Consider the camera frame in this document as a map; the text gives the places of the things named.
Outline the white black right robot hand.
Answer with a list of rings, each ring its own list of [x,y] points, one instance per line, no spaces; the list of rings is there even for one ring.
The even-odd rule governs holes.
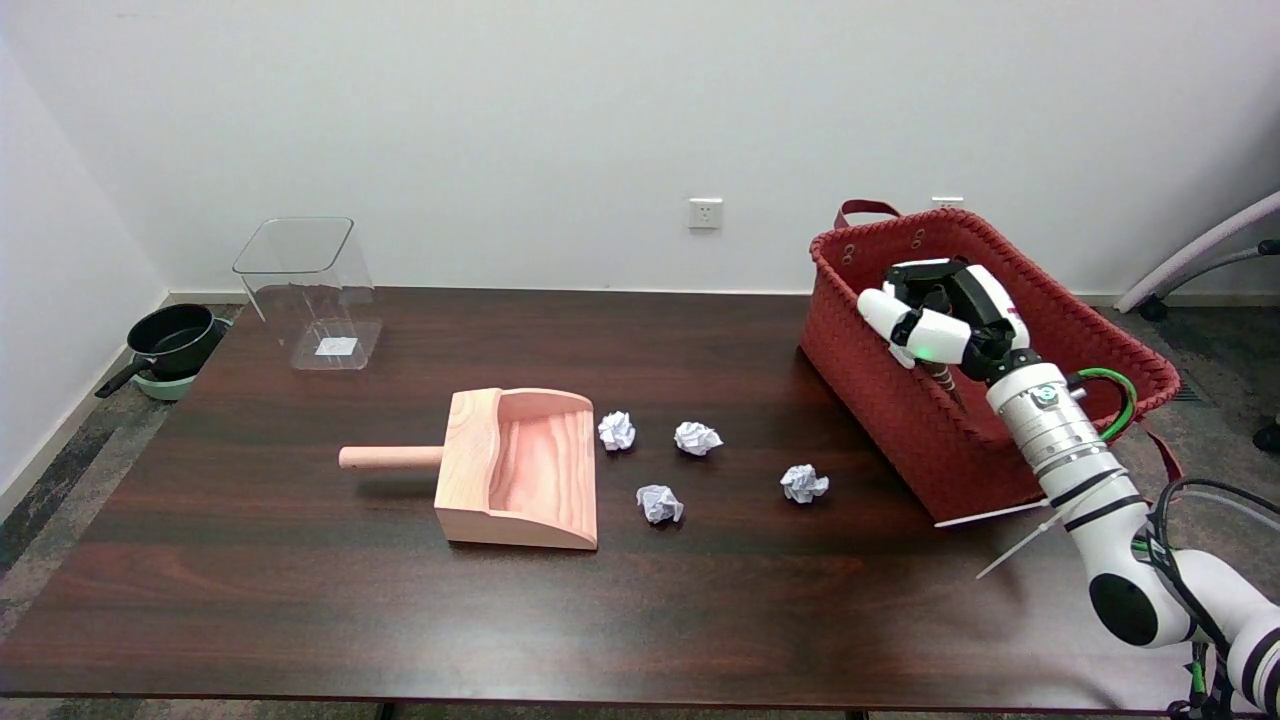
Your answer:
[[[960,256],[892,265],[881,287],[858,295],[856,310],[908,369],[959,366],[969,379],[993,384],[1033,355],[1009,292]]]

